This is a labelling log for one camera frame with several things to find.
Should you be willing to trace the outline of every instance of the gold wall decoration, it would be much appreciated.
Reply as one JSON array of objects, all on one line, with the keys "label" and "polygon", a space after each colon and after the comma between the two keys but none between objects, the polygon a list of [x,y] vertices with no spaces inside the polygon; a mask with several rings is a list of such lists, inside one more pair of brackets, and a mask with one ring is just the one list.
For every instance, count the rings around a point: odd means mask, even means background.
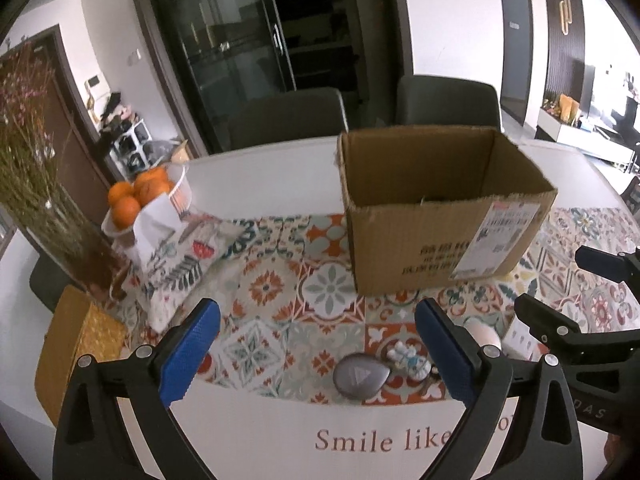
[{"label": "gold wall decoration", "polygon": [[574,22],[574,14],[571,10],[571,0],[560,1],[560,28],[565,36],[569,35],[569,25]]}]

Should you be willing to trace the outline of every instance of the woven basket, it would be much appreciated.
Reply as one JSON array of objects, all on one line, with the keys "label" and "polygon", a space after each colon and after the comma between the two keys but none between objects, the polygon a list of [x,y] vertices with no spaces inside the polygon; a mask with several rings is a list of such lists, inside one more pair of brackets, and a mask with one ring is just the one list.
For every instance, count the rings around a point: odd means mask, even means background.
[{"label": "woven basket", "polygon": [[127,329],[92,303],[73,285],[67,285],[53,314],[36,370],[36,396],[54,426],[76,361],[91,354],[98,362],[120,357]]}]

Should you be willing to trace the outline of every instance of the tangerine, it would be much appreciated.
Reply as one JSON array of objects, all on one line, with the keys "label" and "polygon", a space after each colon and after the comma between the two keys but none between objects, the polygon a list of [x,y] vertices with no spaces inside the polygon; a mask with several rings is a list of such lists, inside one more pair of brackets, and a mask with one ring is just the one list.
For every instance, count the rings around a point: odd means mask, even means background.
[{"label": "tangerine", "polygon": [[171,190],[172,186],[166,180],[152,178],[143,182],[142,186],[140,186],[137,193],[138,201],[140,202],[140,205],[144,207],[149,202],[162,195],[162,193],[169,194]]},{"label": "tangerine", "polygon": [[109,193],[107,195],[109,206],[115,206],[118,200],[125,196],[132,196],[133,192],[133,186],[126,180],[116,182],[115,184],[113,184],[113,186],[110,187]]},{"label": "tangerine", "polygon": [[138,213],[140,213],[140,204],[135,197],[124,196],[111,207],[111,220],[122,231],[133,225]]},{"label": "tangerine", "polygon": [[145,182],[149,182],[150,180],[169,180],[169,176],[166,174],[165,168],[158,166],[157,168],[152,168],[151,170],[143,171],[136,177],[136,181],[133,184],[135,194],[140,193],[140,188],[142,188]]}]

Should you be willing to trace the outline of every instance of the screw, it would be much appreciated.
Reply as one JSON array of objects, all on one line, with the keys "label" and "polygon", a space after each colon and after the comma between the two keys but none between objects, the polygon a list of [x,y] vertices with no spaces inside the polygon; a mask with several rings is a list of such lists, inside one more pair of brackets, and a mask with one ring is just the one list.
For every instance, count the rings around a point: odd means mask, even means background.
[{"label": "screw", "polygon": [[483,346],[482,347],[482,352],[487,357],[491,357],[491,358],[500,357],[500,350],[498,349],[497,346],[494,346],[494,345]]},{"label": "screw", "polygon": [[88,365],[91,364],[91,356],[90,355],[83,355],[81,358],[78,359],[78,366],[81,368],[87,368]]},{"label": "screw", "polygon": [[149,345],[142,345],[136,348],[136,357],[140,359],[144,359],[145,357],[149,357],[153,349]]},{"label": "screw", "polygon": [[558,358],[553,354],[545,354],[545,363],[549,366],[558,366]]}]

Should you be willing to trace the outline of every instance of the door handle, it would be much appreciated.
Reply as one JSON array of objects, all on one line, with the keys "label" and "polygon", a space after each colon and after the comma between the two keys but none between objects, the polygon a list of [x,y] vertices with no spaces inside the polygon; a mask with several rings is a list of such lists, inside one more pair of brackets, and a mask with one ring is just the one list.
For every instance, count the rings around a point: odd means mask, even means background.
[{"label": "door handle", "polygon": [[273,24],[273,43],[275,43],[277,49],[280,51],[280,55],[284,56],[284,47],[282,46],[282,40],[280,39],[280,29],[278,24]]}]

